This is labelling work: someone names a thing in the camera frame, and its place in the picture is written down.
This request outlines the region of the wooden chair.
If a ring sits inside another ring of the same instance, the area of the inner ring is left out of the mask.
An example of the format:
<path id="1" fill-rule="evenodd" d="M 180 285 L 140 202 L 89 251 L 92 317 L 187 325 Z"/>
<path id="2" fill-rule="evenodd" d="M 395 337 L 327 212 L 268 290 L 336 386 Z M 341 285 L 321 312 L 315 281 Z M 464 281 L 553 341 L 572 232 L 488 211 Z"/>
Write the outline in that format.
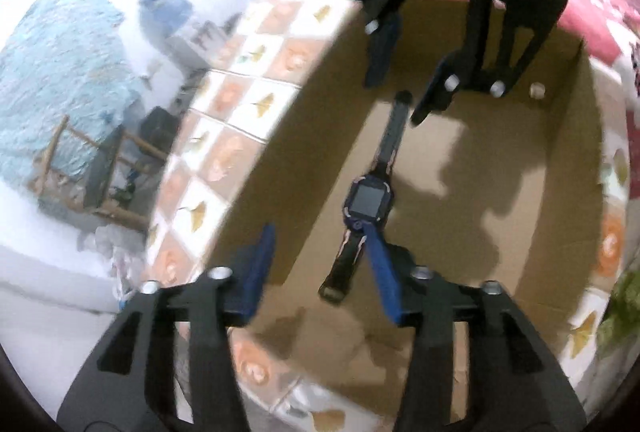
<path id="1" fill-rule="evenodd" d="M 74 180 L 70 174 L 53 165 L 55 153 L 64 133 L 70 133 L 82 144 L 93 149 L 93 158 L 87 166 L 86 178 Z M 47 147 L 35 158 L 35 176 L 27 182 L 28 189 L 38 200 L 52 198 L 62 202 L 66 209 L 75 213 L 85 213 L 105 218 L 132 230 L 142 232 L 149 227 L 149 218 L 137 214 L 126 207 L 125 191 L 113 186 L 116 166 L 123 164 L 141 175 L 149 176 L 148 166 L 134 162 L 122 155 L 122 145 L 131 142 L 145 155 L 165 162 L 168 153 L 155 147 L 141 137 L 134 135 L 123 126 L 118 126 L 112 134 L 99 143 L 89 135 L 75 129 L 66 114 L 55 128 Z"/>

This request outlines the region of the brown cardboard box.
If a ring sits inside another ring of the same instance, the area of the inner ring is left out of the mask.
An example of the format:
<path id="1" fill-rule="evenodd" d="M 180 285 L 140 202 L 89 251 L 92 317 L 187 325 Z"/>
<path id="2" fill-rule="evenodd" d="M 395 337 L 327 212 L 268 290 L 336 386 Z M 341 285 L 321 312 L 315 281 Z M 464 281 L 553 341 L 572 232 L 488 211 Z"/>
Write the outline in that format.
<path id="1" fill-rule="evenodd" d="M 409 0 L 384 84 L 367 90 L 368 37 L 349 0 L 253 5 L 215 62 L 244 93 L 201 174 L 231 200 L 222 258 L 265 224 L 269 287 L 235 331 L 239 376 L 282 409 L 315 383 L 400 430 L 578 431 L 584 408 L 559 366 L 570 313 L 597 261 L 601 111 L 584 42 L 552 31 L 514 90 L 463 92 L 408 126 L 382 230 L 404 311 L 390 319 L 368 260 L 340 305 L 318 296 L 342 240 L 342 205 L 378 147 L 394 95 L 421 96 L 461 41 L 465 2 Z"/>

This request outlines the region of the pink strap smart watch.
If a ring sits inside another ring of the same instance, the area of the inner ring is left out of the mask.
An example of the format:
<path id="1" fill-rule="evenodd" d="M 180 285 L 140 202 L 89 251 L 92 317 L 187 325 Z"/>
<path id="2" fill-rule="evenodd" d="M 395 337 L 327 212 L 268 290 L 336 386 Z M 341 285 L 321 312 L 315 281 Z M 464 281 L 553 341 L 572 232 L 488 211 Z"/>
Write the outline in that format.
<path id="1" fill-rule="evenodd" d="M 364 228 L 382 228 L 394 204 L 392 173 L 399 146 L 404 136 L 412 104 L 412 94 L 400 91 L 394 97 L 382 140 L 369 171 L 350 185 L 342 207 L 345 233 L 341 247 L 326 279 L 318 290 L 323 301 L 340 305 L 352 288 L 366 242 Z"/>

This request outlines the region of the white water dispenser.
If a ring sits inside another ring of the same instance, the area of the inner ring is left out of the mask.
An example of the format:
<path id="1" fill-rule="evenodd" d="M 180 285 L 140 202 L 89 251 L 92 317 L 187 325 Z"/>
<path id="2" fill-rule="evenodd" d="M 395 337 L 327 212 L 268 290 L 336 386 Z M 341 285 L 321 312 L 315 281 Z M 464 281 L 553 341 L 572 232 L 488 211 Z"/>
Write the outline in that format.
<path id="1" fill-rule="evenodd" d="M 192 17 L 168 36 L 166 42 L 183 68 L 209 69 L 226 44 L 227 35 L 210 20 Z"/>

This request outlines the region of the patterned tile table cover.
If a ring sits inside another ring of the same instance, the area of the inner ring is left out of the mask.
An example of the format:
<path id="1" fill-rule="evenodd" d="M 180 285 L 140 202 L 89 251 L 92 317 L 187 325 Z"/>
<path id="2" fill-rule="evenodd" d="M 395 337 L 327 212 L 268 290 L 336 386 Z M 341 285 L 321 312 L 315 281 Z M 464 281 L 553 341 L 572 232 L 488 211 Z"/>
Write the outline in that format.
<path id="1" fill-rule="evenodd" d="M 597 261 L 586 293 L 578 308 L 570 313 L 567 339 L 560 351 L 564 374 L 587 415 L 593 416 L 612 400 L 639 356 L 638 337 L 631 334 L 613 338 L 605 317 L 608 306 L 617 300 L 614 287 L 628 263 L 624 250 L 629 207 L 625 100 L 620 77 L 591 56 L 585 39 L 567 25 L 558 28 L 573 33 L 585 44 L 602 120 L 599 180 L 605 204 Z M 224 262 L 234 249 L 242 246 L 239 244 L 222 258 L 214 255 L 216 237 L 231 206 L 229 196 L 218 194 L 202 178 L 202 166 L 214 146 L 265 145 L 262 137 L 231 125 L 230 111 L 244 91 L 226 83 L 226 73 L 215 66 L 217 58 L 171 149 L 152 218 L 148 274 L 166 286 L 190 282 L 204 267 Z M 238 341 L 233 337 L 238 330 L 232 331 L 230 338 L 239 374 Z M 323 395 L 315 383 L 302 386 L 297 380 L 288 380 L 285 387 L 293 392 L 293 397 L 282 409 L 276 409 L 247 389 L 240 376 L 239 380 L 247 397 L 247 410 L 255 418 L 270 417 L 274 424 L 302 431 L 387 431 L 392 426 L 393 420 L 349 403 L 345 397 Z"/>

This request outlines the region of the white plastic bag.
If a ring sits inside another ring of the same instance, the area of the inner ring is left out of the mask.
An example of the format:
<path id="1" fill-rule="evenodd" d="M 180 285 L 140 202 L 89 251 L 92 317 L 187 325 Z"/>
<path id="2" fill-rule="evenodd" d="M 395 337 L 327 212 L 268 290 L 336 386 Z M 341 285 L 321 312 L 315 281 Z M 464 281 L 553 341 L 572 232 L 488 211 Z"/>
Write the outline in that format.
<path id="1" fill-rule="evenodd" d="M 97 254 L 107 277 L 112 280 L 112 293 L 123 308 L 142 281 L 145 268 L 145 238 L 135 230 L 107 224 L 93 233 L 81 232 L 78 251 Z"/>

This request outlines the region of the blue floral hanging cloth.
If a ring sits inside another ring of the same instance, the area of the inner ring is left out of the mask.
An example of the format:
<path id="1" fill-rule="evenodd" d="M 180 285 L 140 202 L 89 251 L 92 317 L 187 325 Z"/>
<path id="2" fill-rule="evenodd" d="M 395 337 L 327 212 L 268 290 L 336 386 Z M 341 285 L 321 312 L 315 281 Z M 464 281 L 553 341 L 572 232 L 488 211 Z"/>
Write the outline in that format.
<path id="1" fill-rule="evenodd" d="M 1 51 L 1 179 L 23 189 L 62 118 L 103 140 L 142 93 L 108 0 L 35 0 Z"/>

